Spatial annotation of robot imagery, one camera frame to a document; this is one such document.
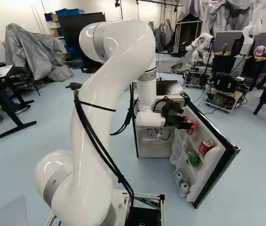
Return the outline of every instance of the gray floor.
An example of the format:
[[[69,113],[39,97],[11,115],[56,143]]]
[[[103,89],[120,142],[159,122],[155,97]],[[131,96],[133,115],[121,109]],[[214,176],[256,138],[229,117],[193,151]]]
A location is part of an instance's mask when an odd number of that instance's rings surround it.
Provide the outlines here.
[[[40,97],[35,92],[30,93],[25,98],[34,99],[35,103],[19,117],[23,122],[37,120],[37,125],[0,140],[0,207],[25,195],[29,226],[44,225],[50,213],[35,190],[34,166],[51,151],[71,149],[73,93],[65,86],[71,81],[84,82],[89,76],[76,70],[71,80],[42,88]],[[178,75],[161,76],[180,80]],[[201,95],[199,89],[188,88],[186,92],[193,100]],[[197,210],[180,197],[167,159],[136,158],[131,126],[121,135],[111,137],[111,155],[135,191],[166,195],[166,225],[266,225],[266,106],[258,116],[253,115],[259,94],[260,91],[251,92],[247,96],[248,104],[232,114],[216,111],[207,115],[242,151]],[[128,99],[129,93],[124,92],[113,120],[113,131],[123,123]],[[214,110],[204,101],[199,109],[203,113]],[[5,117],[0,133],[13,126]]]

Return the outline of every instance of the blue storage bin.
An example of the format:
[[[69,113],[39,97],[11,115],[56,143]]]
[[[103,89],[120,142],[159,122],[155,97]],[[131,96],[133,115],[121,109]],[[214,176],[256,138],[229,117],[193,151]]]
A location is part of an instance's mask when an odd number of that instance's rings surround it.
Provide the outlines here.
[[[44,16],[45,16],[46,21],[52,21],[52,14],[51,13],[45,13]]]
[[[81,10],[78,8],[74,8],[74,9],[63,8],[63,9],[56,11],[56,14],[58,17],[75,16],[75,15],[84,14],[84,10]]]
[[[58,33],[59,33],[60,36],[64,36],[62,28],[58,28]]]
[[[72,54],[79,54],[80,53],[80,50],[78,50],[77,48],[65,46],[65,49],[68,53],[72,53]]]

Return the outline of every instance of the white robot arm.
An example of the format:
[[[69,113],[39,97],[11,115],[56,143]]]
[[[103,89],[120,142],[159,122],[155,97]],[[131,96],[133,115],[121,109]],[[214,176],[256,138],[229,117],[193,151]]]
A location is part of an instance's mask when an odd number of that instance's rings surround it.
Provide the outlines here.
[[[266,0],[262,1],[259,6],[253,11],[252,20],[248,26],[243,29],[244,43],[241,49],[241,55],[248,55],[252,44],[254,42],[254,36],[258,35],[262,31],[262,18],[266,12]]]
[[[140,113],[137,123],[161,126],[165,119],[151,110],[156,99],[155,38],[140,20],[101,22],[85,27],[79,38],[84,53],[106,62],[79,90],[82,108],[109,151],[110,126],[117,101],[137,78]],[[38,192],[67,226],[98,226],[111,206],[112,173],[95,150],[76,110],[71,120],[72,149],[47,155],[34,171]]]

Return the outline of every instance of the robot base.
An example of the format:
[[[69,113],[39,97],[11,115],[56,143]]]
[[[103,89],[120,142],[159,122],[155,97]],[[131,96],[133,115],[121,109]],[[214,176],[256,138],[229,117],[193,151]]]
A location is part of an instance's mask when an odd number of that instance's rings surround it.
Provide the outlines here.
[[[139,201],[134,203],[138,203],[139,207],[131,208],[128,193],[115,189],[111,207],[101,226],[165,226],[163,194],[155,196],[135,193],[134,200]],[[52,226],[55,219],[56,215],[52,213],[46,226]]]

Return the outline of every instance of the open fridge door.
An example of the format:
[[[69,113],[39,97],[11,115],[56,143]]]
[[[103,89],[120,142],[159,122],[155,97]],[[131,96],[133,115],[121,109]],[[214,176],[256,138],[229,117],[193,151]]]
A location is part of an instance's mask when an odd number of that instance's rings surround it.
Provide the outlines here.
[[[194,120],[192,130],[176,129],[170,162],[182,196],[197,209],[240,148],[232,144],[184,94],[182,116]]]

